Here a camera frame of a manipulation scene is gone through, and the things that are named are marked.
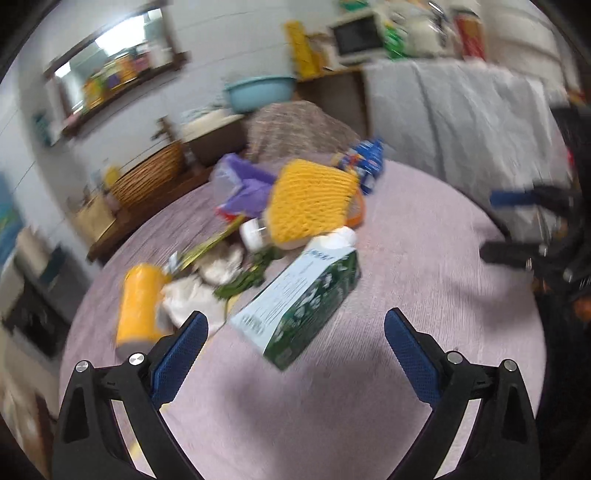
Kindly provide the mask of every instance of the red package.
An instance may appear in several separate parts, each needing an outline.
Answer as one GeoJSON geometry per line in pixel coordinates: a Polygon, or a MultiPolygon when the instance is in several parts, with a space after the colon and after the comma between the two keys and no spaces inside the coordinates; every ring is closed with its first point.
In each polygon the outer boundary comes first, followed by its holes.
{"type": "Polygon", "coordinates": [[[472,11],[460,11],[455,18],[457,32],[462,39],[462,57],[485,59],[484,31],[480,17],[472,11]]]}

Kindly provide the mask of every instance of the blue gripper pad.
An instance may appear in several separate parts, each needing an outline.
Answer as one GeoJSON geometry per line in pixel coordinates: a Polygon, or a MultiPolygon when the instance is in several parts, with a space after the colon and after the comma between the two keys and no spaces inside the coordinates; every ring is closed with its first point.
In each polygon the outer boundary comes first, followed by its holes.
{"type": "Polygon", "coordinates": [[[509,190],[493,190],[491,192],[491,206],[517,207],[520,205],[535,205],[535,196],[531,192],[512,192],[509,190]]]}
{"type": "Polygon", "coordinates": [[[152,373],[151,399],[156,408],[174,400],[207,340],[207,317],[203,313],[199,312],[188,322],[152,373]]]}
{"type": "Polygon", "coordinates": [[[435,409],[441,398],[439,373],[395,310],[386,314],[384,333],[418,399],[435,409]]]}

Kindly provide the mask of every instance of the yellow mesh net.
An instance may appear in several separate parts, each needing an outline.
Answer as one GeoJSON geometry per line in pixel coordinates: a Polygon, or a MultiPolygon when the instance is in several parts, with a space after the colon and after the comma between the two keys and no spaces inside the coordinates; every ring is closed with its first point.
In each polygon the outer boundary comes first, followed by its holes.
{"type": "Polygon", "coordinates": [[[275,244],[308,238],[343,226],[357,176],[307,160],[294,160],[273,186],[265,220],[275,244]]]}

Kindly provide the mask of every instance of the plastic basin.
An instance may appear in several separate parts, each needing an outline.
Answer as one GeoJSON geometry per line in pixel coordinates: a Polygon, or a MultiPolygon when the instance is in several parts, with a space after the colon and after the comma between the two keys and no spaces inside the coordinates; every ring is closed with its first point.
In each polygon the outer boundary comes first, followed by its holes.
{"type": "Polygon", "coordinates": [[[250,113],[270,103],[288,102],[295,89],[295,77],[284,75],[249,78],[226,87],[236,113],[250,113]]]}

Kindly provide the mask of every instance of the microwave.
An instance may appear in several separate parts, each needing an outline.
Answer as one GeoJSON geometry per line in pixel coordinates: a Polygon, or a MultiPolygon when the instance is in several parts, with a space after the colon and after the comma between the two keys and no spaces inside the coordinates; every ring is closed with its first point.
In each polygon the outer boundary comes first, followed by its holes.
{"type": "Polygon", "coordinates": [[[328,25],[335,40],[338,62],[353,65],[376,58],[386,58],[383,19],[373,8],[363,8],[342,15],[328,25]]]}

